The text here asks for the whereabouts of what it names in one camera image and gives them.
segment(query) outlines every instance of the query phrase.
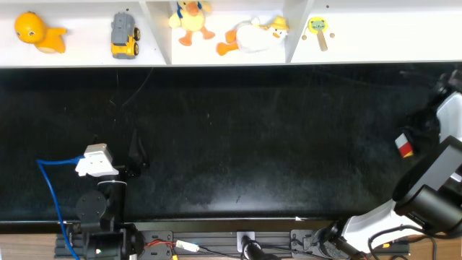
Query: toy truck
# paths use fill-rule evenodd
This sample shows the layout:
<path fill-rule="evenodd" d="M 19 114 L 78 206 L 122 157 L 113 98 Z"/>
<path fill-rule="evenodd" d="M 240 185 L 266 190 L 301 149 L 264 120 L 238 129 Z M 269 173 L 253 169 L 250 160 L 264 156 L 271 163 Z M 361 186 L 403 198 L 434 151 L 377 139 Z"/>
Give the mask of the toy truck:
<path fill-rule="evenodd" d="M 115 14 L 110 34 L 111 51 L 116 59 L 134 59 L 139 53 L 137 41 L 141 34 L 135 27 L 135 19 L 130 14 Z"/>

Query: toy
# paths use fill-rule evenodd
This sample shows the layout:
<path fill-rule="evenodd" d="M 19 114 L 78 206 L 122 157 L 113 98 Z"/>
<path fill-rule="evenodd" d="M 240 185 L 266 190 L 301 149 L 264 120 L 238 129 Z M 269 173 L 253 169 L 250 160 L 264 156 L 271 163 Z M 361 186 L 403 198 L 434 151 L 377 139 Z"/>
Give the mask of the toy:
<path fill-rule="evenodd" d="M 322 17 L 313 17 L 308 21 L 308 26 L 305 29 L 305 33 L 302 36 L 302 40 L 306 40 L 306 32 L 309 30 L 312 34 L 318 36 L 319 47 L 321 51 L 327 51 L 327 43 L 326 39 L 324 38 L 324 33 L 327 31 L 328 25 L 327 21 Z M 335 34 L 331 32 L 331 38 L 335 37 Z"/>
<path fill-rule="evenodd" d="M 235 30 L 226 33 L 226 43 L 218 43 L 217 52 L 224 56 L 229 51 L 237 50 L 246 53 L 265 51 L 284 41 L 289 27 L 286 19 L 276 17 L 274 22 L 268 26 L 260 25 L 258 18 L 251 22 L 241 22 Z"/>
<path fill-rule="evenodd" d="M 215 37 L 215 33 L 208 31 L 205 28 L 205 12 L 211 12 L 212 6 L 208 2 L 198 1 L 179 1 L 176 3 L 178 10 L 168 20 L 171 28 L 181 27 L 186 30 L 186 36 L 181 38 L 179 41 L 184 46 L 191 46 L 193 33 L 201 31 L 204 34 L 204 39 L 212 39 Z"/>
<path fill-rule="evenodd" d="M 110 34 L 111 51 L 116 59 L 134 59 L 139 53 L 137 41 L 141 33 L 135 27 L 135 19 L 130 14 L 115 14 Z"/>
<path fill-rule="evenodd" d="M 66 33 L 64 28 L 49 28 L 34 12 L 21 14 L 14 23 L 17 37 L 32 43 L 44 53 L 63 53 L 66 50 L 61 35 Z"/>

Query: wooden handle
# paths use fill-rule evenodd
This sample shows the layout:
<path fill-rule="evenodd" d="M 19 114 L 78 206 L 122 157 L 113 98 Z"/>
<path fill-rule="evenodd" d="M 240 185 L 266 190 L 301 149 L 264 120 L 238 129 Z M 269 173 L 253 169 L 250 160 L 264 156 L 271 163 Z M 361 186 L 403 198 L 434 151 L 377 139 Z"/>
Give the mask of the wooden handle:
<path fill-rule="evenodd" d="M 319 47 L 321 47 L 321 51 L 327 51 L 327 43 L 326 43 L 326 39 L 324 38 L 323 31 L 318 31 L 317 36 L 318 36 Z"/>

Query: orange plush toy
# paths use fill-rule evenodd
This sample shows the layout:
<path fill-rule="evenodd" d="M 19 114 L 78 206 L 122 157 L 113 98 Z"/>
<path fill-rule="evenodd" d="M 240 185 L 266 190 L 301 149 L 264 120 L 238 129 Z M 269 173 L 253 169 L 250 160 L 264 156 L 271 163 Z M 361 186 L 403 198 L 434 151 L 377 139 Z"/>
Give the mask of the orange plush toy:
<path fill-rule="evenodd" d="M 21 14 L 14 23 L 17 37 L 25 43 L 33 43 L 44 53 L 63 53 L 66 50 L 61 35 L 64 28 L 49 28 L 42 19 L 33 12 Z"/>

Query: black tabletop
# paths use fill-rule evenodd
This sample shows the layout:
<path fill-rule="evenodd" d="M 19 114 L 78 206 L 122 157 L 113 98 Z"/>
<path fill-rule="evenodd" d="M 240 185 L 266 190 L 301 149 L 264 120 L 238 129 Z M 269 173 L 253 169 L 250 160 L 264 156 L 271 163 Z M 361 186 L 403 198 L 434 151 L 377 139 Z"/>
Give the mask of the black tabletop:
<path fill-rule="evenodd" d="M 123 160 L 134 129 L 151 166 L 128 181 L 127 220 L 364 213 L 416 160 L 394 139 L 429 90 L 406 66 L 153 69 L 141 89 L 150 69 L 0 71 L 0 220 L 55 220 L 35 159 L 97 136 Z M 46 168 L 67 220 L 96 187 L 74 167 Z"/>

